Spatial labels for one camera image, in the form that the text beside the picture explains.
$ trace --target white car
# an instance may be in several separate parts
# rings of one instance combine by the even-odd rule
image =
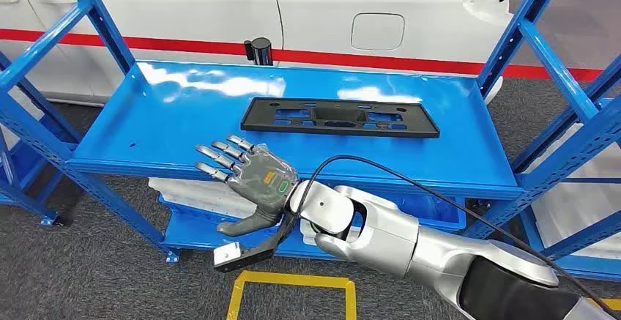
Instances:
[[[399,72],[476,73],[512,17],[509,0],[103,1],[137,59],[249,63],[243,41],[267,37],[280,65]],[[14,59],[74,3],[0,0],[0,51]],[[28,77],[53,100],[104,103],[121,75],[88,19],[66,42]]]

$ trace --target black post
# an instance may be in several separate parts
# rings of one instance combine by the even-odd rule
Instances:
[[[265,37],[255,38],[252,42],[246,40],[246,57],[248,60],[254,61],[255,65],[273,65],[272,60],[272,42]]]

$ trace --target robotic hand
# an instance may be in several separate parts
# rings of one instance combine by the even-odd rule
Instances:
[[[242,150],[221,141],[213,141],[212,146],[222,152],[204,145],[196,146],[196,150],[231,170],[232,176],[206,163],[198,162],[196,168],[252,201],[256,210],[236,223],[221,223],[217,231],[234,237],[276,225],[282,218],[286,199],[297,183],[297,172],[264,145],[255,146],[236,135],[226,139]]]
[[[284,219],[278,232],[256,248],[242,250],[238,242],[216,248],[214,263],[220,271],[271,257],[299,214],[318,231],[315,241],[323,251],[421,283],[468,319],[613,319],[585,298],[559,289],[550,266],[511,245],[420,226],[417,218],[401,212],[395,203],[353,187],[332,189],[313,182],[302,202],[309,181],[297,182],[290,165],[264,146],[236,136],[228,140],[246,153],[222,142],[212,145],[241,163],[205,146],[197,150],[230,168],[233,177],[204,163],[196,167],[255,202],[257,210],[238,223],[219,225],[218,231],[244,234],[273,226],[281,215]],[[285,190],[280,190],[284,184],[279,182],[288,182]],[[363,224],[352,240],[347,237],[355,212],[362,215]]]

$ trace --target gray palm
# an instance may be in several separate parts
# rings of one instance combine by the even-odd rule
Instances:
[[[256,204],[256,210],[251,216],[235,223],[220,223],[217,230],[234,237],[274,226],[280,221],[286,199],[297,183],[297,172],[264,145],[255,146],[236,135],[226,139],[241,150],[221,141],[212,142],[212,147],[219,151],[204,145],[196,146],[196,150],[230,169],[231,175],[202,162],[197,162],[196,168],[225,182],[232,190]]]

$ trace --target blue shelf surface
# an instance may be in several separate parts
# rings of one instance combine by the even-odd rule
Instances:
[[[389,138],[241,131],[254,97],[422,103],[440,138]],[[375,160],[451,196],[512,199],[523,190],[474,78],[253,65],[139,62],[75,150],[82,171],[208,179],[194,150],[236,134],[268,147],[302,177],[338,154]],[[416,191],[362,163],[336,162],[323,181]]]
[[[543,250],[543,243],[539,230],[537,229],[535,214],[530,207],[526,208],[519,215],[524,232],[536,250]],[[565,256],[556,263],[565,271],[577,278],[588,278],[592,280],[621,281],[621,260],[609,258],[595,258],[589,256]]]
[[[447,232],[457,231],[466,226],[463,211],[444,201],[437,201],[434,197],[373,193],[394,201],[401,211],[418,217],[421,225]],[[456,201],[462,206],[465,205],[463,198],[457,198]],[[272,227],[241,237],[228,237],[218,233],[216,226],[223,221],[237,221],[237,218],[171,203],[164,200],[161,195],[160,202],[171,208],[171,219],[166,229],[164,244],[173,248],[211,250],[231,242],[239,242],[247,248],[254,247],[278,229]],[[361,222],[355,218],[353,225],[361,226]],[[302,239],[300,225],[297,224],[289,237],[280,244],[276,254],[297,258],[334,259],[316,246],[305,244]]]
[[[66,134],[49,116],[45,115],[39,121],[62,141],[70,140],[68,134]],[[22,191],[26,191],[30,188],[34,179],[37,178],[37,175],[48,163],[44,157],[37,154],[23,141],[17,142],[10,150],[10,157],[13,161],[15,175]],[[40,194],[37,199],[41,201],[45,200],[61,178],[62,175],[59,172],[55,172],[50,182],[42,190],[42,193],[45,194]],[[7,181],[7,175],[2,168],[2,163],[0,163],[0,179]],[[0,204],[14,204],[14,202],[0,193]]]

